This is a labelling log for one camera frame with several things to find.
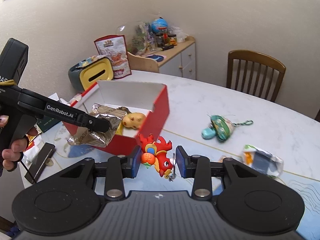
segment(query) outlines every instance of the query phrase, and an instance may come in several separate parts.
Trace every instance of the plastic bag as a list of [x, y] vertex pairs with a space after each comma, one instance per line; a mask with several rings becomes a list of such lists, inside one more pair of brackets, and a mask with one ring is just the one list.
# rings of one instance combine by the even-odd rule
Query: plastic bag
[[127, 50], [133, 55], [142, 55], [148, 45], [148, 25], [142, 21], [128, 22], [116, 30], [117, 35], [124, 35]]
[[175, 26], [169, 26], [169, 34], [176, 34], [178, 43], [184, 42], [188, 36], [181, 28]]

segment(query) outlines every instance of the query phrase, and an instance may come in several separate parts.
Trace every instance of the keychain strap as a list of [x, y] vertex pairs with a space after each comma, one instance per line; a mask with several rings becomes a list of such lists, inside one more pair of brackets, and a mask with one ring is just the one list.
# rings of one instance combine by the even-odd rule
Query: keychain strap
[[234, 126], [240, 126], [240, 125], [251, 125], [253, 124], [252, 120], [247, 120], [245, 122], [241, 122], [241, 123], [233, 123]]

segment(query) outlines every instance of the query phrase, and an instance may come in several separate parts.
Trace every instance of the blue gripper pad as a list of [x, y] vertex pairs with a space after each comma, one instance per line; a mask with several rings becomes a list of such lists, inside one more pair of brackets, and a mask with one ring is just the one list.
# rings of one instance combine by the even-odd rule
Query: blue gripper pad
[[182, 178], [186, 179], [187, 177], [187, 169], [186, 169], [186, 163], [185, 163], [185, 156], [186, 152], [184, 149], [180, 146], [176, 148], [176, 161], [177, 165], [180, 171], [180, 175]]
[[136, 152], [134, 153], [134, 157], [132, 160], [132, 177], [135, 178], [137, 177], [138, 174], [138, 170], [140, 167], [140, 163], [141, 163], [141, 147], [137, 147], [134, 150], [136, 150]]

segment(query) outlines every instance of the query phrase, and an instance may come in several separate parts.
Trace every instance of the snack bag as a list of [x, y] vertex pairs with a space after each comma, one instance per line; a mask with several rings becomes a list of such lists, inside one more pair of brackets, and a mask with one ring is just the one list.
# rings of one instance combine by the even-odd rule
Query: snack bag
[[100, 55], [111, 61], [114, 79], [131, 75], [124, 35], [108, 35], [94, 41]]
[[87, 144], [104, 148], [111, 142], [115, 134], [121, 133], [122, 127], [119, 128], [119, 126], [126, 114], [127, 112], [122, 107], [115, 109], [109, 106], [93, 104], [90, 115], [107, 119], [109, 121], [109, 130], [103, 133], [89, 130], [86, 127], [78, 127], [76, 134], [71, 136], [67, 142], [69, 145]]
[[284, 166], [284, 161], [279, 157], [249, 144], [244, 146], [242, 161], [250, 168], [271, 177], [279, 176]]

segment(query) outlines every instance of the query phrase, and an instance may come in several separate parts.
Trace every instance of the red dragon toy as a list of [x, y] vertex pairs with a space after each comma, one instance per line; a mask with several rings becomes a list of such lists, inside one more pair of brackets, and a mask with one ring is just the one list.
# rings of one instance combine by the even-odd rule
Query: red dragon toy
[[156, 171], [161, 177], [169, 178], [169, 174], [173, 168], [173, 159], [167, 158], [167, 151], [172, 149], [172, 142], [165, 142], [162, 136], [159, 136], [160, 143], [154, 141], [152, 134], [144, 138], [142, 134], [139, 135], [143, 155], [141, 162], [147, 166], [155, 165]]

